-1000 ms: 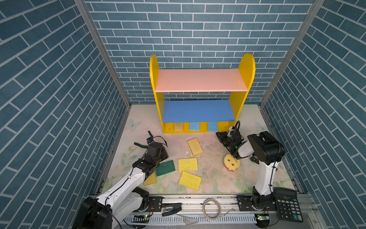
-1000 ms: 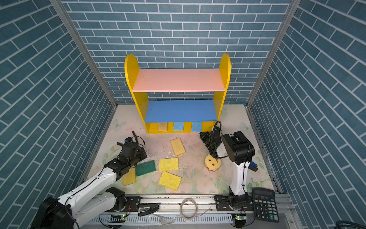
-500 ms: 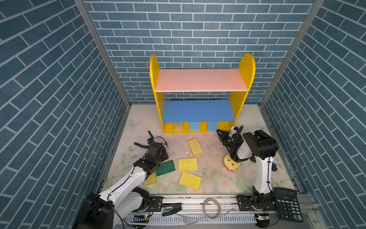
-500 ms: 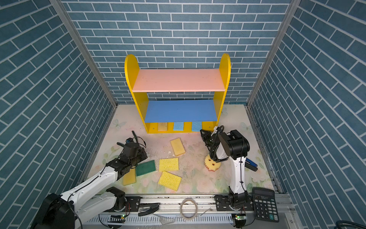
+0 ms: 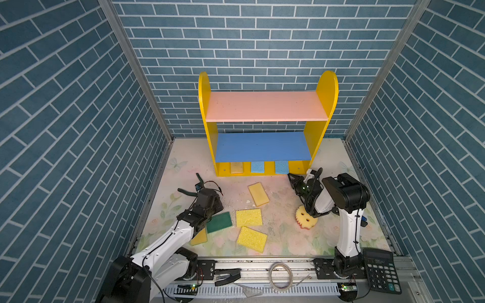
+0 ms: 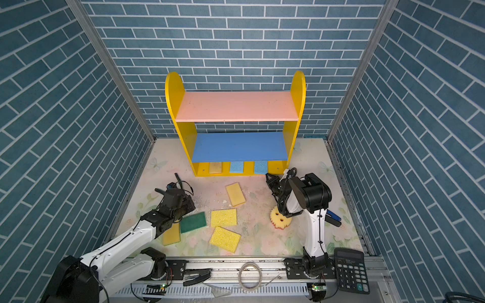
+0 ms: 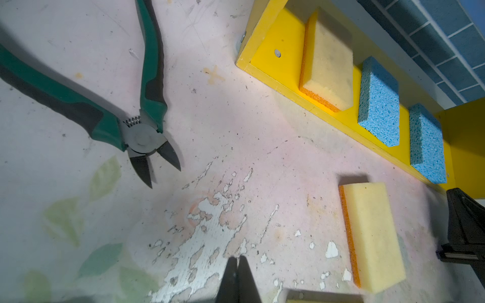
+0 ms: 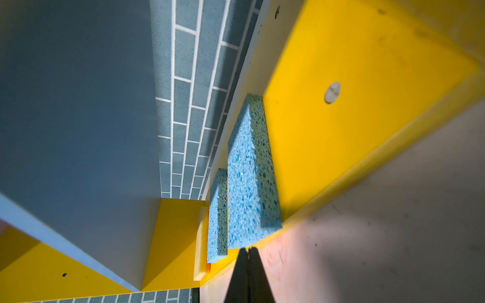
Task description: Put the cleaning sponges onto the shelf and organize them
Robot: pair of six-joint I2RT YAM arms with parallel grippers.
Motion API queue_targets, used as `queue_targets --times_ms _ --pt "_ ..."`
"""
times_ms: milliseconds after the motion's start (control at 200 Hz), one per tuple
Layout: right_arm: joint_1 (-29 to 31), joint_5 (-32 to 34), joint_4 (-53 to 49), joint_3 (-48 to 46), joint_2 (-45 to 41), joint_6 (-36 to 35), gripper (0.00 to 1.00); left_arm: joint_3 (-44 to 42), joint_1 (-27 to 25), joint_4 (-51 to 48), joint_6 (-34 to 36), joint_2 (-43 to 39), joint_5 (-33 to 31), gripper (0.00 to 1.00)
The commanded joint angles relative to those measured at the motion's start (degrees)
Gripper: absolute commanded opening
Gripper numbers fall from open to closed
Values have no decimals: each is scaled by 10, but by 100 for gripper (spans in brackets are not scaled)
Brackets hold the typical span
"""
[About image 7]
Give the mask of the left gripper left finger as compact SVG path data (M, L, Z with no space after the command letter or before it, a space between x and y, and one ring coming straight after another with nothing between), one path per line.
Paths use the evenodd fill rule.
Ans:
M239 282L237 274L237 258L230 257L221 280L215 303L238 303Z

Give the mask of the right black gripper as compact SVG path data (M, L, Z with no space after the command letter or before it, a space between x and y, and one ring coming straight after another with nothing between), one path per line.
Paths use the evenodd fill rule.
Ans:
M436 252L444 263L469 265L484 287L484 207L459 188L447 191L448 244Z

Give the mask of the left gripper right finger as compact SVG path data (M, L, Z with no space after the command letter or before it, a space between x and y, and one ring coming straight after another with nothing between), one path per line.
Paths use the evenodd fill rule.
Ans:
M240 256L237 268L239 303L262 303L249 262Z

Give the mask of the blue sponge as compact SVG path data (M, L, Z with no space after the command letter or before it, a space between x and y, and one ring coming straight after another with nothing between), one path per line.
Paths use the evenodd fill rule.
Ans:
M373 57L362 63L358 124L387 147L400 143L399 84Z
M440 122L422 104L409 109L410 164L433 184L447 183Z

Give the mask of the pale yellow orange-backed sponge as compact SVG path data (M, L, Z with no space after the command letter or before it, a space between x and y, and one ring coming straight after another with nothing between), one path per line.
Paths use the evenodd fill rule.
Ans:
M317 8L305 26L299 90L333 112L353 106L352 34Z

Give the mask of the bright yellow sponge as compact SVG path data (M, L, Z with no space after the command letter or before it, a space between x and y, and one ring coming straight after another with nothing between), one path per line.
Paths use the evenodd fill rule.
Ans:
M307 290L290 290L286 296L286 302L344 302L363 303L364 299L359 294L343 294L333 292L314 292Z

